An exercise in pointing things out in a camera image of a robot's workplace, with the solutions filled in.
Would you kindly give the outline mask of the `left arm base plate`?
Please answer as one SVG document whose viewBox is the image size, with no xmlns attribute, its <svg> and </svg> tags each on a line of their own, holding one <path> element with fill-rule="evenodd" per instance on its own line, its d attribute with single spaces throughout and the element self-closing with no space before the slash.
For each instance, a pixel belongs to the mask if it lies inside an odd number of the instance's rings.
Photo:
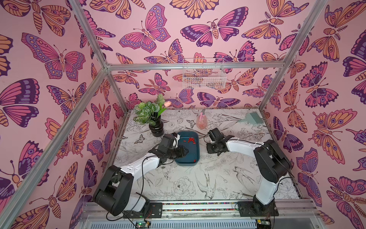
<svg viewBox="0 0 366 229">
<path fill-rule="evenodd" d="M 124 211 L 124 219 L 154 219 L 161 218 L 163 213 L 162 202 L 146 202 L 141 211 Z"/>
</svg>

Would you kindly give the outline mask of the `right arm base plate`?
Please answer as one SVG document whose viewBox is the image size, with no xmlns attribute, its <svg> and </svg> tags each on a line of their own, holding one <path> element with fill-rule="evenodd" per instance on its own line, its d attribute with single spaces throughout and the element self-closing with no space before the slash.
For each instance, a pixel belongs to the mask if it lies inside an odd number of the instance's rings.
<svg viewBox="0 0 366 229">
<path fill-rule="evenodd" d="M 267 205 L 263 205 L 258 200 L 239 201 L 237 202 L 237 209 L 241 217 L 279 216 L 275 200 L 272 200 Z"/>
</svg>

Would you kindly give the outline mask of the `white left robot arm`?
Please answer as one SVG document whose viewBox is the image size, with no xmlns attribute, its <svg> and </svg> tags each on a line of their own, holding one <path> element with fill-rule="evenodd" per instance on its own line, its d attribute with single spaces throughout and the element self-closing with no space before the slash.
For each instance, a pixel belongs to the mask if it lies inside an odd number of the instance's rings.
<svg viewBox="0 0 366 229">
<path fill-rule="evenodd" d="M 155 145 L 142 158 L 122 167 L 112 165 L 107 168 L 96 189 L 92 201 L 113 216 L 126 211 L 141 211 L 147 202 L 142 193 L 133 193 L 134 182 L 147 172 L 164 164 L 168 159 L 185 157 L 189 150 L 178 142 L 177 133 L 164 134 L 161 142 Z"/>
</svg>

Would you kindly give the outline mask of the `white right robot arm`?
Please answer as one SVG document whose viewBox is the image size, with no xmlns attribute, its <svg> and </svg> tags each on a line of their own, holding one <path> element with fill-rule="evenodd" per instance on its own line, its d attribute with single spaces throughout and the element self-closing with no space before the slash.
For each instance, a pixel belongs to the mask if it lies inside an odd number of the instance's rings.
<svg viewBox="0 0 366 229">
<path fill-rule="evenodd" d="M 263 143 L 234 139 L 233 135 L 225 136 L 217 128 L 210 130 L 208 136 L 211 140 L 206 144 L 209 154 L 219 156 L 226 152 L 236 152 L 256 160 L 262 180 L 253 202 L 262 206 L 269 205 L 275 198 L 280 180 L 291 174 L 291 163 L 279 145 L 271 139 Z"/>
</svg>

